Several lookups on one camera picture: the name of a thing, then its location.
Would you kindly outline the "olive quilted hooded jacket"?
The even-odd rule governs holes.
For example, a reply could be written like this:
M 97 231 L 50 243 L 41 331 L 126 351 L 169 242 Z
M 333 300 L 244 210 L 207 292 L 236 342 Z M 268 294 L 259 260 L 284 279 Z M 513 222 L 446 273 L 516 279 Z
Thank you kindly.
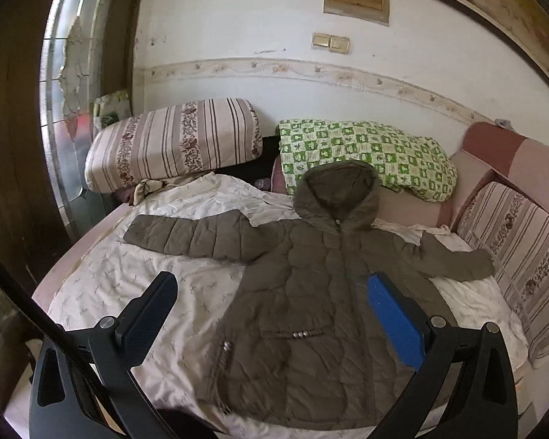
M 232 210 L 199 220 L 132 221 L 129 244 L 245 268 L 213 336 L 199 400 L 300 429 L 382 420 L 412 371 L 369 305 L 369 277 L 387 275 L 425 313 L 452 321 L 434 280 L 481 281 L 494 267 L 483 250 L 453 252 L 430 234 L 412 244 L 375 228 L 378 188 L 372 165 L 332 162 L 298 183 L 295 219 L 253 226 Z

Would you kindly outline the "white floral bed quilt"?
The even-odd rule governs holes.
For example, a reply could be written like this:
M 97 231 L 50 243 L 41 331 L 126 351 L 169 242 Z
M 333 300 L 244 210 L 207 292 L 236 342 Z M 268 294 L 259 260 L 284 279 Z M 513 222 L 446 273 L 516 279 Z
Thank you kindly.
M 134 370 L 139 386 L 162 412 L 195 415 L 236 438 L 362 438 L 377 425 L 353 429 L 311 430 L 266 423 L 199 400 L 196 394 L 208 365 L 217 326 L 231 304 L 245 271 L 229 260 L 170 256 L 129 244 L 125 233 L 141 215 L 199 220 L 237 210 L 253 226 L 295 219 L 294 196 L 260 191 L 231 176 L 208 175 L 160 193 L 136 208 L 82 260 L 50 304 L 49 315 L 68 330 L 91 327 L 119 314 L 140 296 L 153 278 L 167 271 L 176 277 L 178 298 L 143 363 Z M 448 250 L 471 252 L 457 236 L 408 230 L 379 221 L 374 227 L 416 244 L 424 234 Z M 434 286 L 453 314 L 449 323 L 479 328 L 497 323 L 514 368 L 528 358 L 528 342 L 517 315 L 510 310 L 493 274 L 481 281 L 436 278 Z

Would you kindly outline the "pink bed sheet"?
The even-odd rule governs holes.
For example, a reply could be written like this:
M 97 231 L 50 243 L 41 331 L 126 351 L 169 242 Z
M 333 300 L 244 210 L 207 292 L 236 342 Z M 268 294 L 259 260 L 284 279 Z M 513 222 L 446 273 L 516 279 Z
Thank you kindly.
M 121 220 L 131 213 L 131 210 L 132 207 L 128 206 L 128 204 L 123 204 L 116 208 L 111 214 L 106 216 L 95 227 L 81 237 L 49 270 L 31 296 L 44 312 L 49 310 L 50 304 L 53 301 L 53 298 L 55 298 L 56 293 L 60 290 L 62 284 L 64 284 L 64 281 L 66 281 L 70 274 L 72 274 L 79 264 L 81 264 L 86 254 L 88 254 L 100 240 L 108 236 Z

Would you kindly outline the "striped floral pillow right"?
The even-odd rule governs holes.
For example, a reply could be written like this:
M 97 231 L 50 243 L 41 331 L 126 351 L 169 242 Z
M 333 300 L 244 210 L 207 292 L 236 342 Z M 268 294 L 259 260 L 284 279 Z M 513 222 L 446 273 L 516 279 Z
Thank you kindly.
M 549 360 L 549 213 L 492 181 L 463 212 L 457 235 L 493 258 L 494 278 L 522 322 L 531 364 Z

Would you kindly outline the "dark wooden wardrobe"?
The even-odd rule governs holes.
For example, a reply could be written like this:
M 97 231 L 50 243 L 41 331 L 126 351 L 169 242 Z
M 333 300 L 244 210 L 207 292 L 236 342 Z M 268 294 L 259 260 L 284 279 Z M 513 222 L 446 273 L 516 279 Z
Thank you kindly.
M 51 188 L 39 117 L 53 0 L 0 0 L 0 261 L 28 293 L 70 246 Z

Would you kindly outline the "green white patterned blanket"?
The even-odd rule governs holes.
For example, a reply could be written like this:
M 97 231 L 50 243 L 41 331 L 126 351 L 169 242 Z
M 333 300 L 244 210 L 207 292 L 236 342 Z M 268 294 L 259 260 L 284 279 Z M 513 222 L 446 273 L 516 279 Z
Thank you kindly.
M 276 134 L 288 194 L 295 193 L 308 169 L 348 160 L 372 165 L 381 186 L 394 192 L 407 190 L 428 202 L 449 200 L 458 182 L 455 165 L 435 139 L 391 125 L 290 119 L 280 121 Z

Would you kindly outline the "pink red headboard cushion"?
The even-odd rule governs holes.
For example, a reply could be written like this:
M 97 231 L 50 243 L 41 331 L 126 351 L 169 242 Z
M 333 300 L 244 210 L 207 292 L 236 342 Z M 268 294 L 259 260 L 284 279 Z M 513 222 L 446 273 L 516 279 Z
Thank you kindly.
M 451 198 L 451 225 L 459 224 L 478 191 L 497 181 L 526 196 L 549 214 L 549 147 L 498 126 L 479 122 L 464 134 L 451 157 L 458 182 Z

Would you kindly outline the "striped floral pillow at window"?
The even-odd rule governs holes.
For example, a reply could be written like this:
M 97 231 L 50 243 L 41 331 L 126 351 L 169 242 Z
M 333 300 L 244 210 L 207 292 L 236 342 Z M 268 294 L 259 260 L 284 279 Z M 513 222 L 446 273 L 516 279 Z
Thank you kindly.
M 111 124 L 93 141 L 84 176 L 93 192 L 171 179 L 258 159 L 262 133 L 242 98 L 186 102 Z

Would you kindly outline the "black garment behind pillows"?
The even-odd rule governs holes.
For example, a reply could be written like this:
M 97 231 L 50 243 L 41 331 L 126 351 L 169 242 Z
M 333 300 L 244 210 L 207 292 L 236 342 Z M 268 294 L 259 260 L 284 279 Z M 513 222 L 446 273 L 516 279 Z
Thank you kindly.
M 234 176 L 236 179 L 254 185 L 258 180 L 269 179 L 272 176 L 273 166 L 279 154 L 280 137 L 263 137 L 262 153 L 259 157 L 242 164 L 216 169 L 215 172 L 218 175 Z

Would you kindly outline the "stained glass window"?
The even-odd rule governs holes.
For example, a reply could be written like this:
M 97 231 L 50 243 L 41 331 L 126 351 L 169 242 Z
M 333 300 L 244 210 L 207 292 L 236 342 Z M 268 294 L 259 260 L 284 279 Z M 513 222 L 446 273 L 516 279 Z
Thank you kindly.
M 53 0 L 42 41 L 39 115 L 44 157 L 63 226 L 75 243 L 110 210 L 84 172 L 102 95 L 104 33 L 111 0 Z

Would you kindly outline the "gold wall switch plate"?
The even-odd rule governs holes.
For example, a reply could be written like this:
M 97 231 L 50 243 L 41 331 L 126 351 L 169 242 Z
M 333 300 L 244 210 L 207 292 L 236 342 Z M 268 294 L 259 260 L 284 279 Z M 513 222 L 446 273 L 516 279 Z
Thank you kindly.
M 315 49 L 329 50 L 330 53 L 341 53 L 342 55 L 348 55 L 348 53 L 350 53 L 351 41 L 347 37 L 313 33 L 311 46 Z

